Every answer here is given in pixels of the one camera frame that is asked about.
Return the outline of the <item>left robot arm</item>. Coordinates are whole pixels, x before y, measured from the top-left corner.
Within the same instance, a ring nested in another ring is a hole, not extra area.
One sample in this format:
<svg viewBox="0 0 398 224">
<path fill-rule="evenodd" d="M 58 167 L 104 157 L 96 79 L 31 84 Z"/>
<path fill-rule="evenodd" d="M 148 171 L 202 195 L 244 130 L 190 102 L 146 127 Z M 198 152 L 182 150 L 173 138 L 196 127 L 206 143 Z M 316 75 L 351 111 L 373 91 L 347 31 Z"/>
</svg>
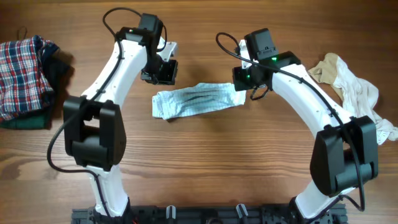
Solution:
<svg viewBox="0 0 398 224">
<path fill-rule="evenodd" d="M 90 176 L 95 206 L 74 210 L 74 223 L 132 223 L 130 200 L 119 163 L 127 137 L 121 108 L 136 77 L 174 85 L 177 43 L 167 41 L 164 23 L 143 13 L 137 27 L 112 32 L 114 49 L 95 82 L 63 104 L 65 151 Z"/>
</svg>

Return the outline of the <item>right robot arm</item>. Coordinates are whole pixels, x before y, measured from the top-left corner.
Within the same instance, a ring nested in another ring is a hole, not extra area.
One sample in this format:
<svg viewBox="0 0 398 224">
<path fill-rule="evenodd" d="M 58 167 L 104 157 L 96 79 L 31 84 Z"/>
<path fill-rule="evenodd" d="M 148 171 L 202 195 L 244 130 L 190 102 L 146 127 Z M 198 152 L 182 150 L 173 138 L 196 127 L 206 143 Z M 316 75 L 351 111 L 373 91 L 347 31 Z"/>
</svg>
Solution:
<svg viewBox="0 0 398 224">
<path fill-rule="evenodd" d="M 355 117 L 337 105 L 309 76 L 292 52 L 280 53 L 267 28 L 244 36 L 233 56 L 242 61 L 233 68 L 235 89 L 255 93 L 264 88 L 281 96 L 313 134 L 311 182 L 287 207 L 294 223 L 339 223 L 343 199 L 359 190 L 364 211 L 364 184 L 378 176 L 376 125 L 369 116 Z"/>
</svg>

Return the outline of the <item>light blue striped baby pants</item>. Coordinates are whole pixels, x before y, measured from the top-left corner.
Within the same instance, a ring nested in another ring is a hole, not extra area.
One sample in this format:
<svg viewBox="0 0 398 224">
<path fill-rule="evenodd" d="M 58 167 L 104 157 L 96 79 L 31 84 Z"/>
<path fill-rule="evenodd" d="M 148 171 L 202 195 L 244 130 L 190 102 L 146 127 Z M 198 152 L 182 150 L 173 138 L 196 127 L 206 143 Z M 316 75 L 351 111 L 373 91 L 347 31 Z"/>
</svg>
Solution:
<svg viewBox="0 0 398 224">
<path fill-rule="evenodd" d="M 152 97 L 152 116 L 168 120 L 241 106 L 246 91 L 232 83 L 199 83 L 193 87 L 160 91 Z"/>
</svg>

